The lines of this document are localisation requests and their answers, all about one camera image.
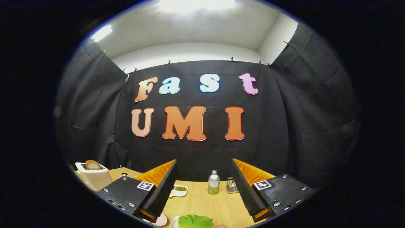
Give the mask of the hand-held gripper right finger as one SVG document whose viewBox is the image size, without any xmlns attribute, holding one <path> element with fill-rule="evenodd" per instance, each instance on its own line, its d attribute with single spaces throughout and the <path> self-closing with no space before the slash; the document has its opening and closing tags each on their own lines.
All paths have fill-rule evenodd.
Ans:
<svg viewBox="0 0 405 228">
<path fill-rule="evenodd" d="M 295 208 L 317 191 L 291 175 L 275 176 L 238 159 L 231 159 L 231 174 L 254 222 Z"/>
</svg>

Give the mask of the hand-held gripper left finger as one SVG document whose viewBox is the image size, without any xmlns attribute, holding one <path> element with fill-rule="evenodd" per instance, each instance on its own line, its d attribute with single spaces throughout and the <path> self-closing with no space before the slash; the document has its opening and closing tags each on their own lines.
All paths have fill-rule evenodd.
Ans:
<svg viewBox="0 0 405 228">
<path fill-rule="evenodd" d="M 134 178 L 122 176 L 96 194 L 140 219 L 156 222 L 178 177 L 178 161 L 166 162 Z"/>
</svg>

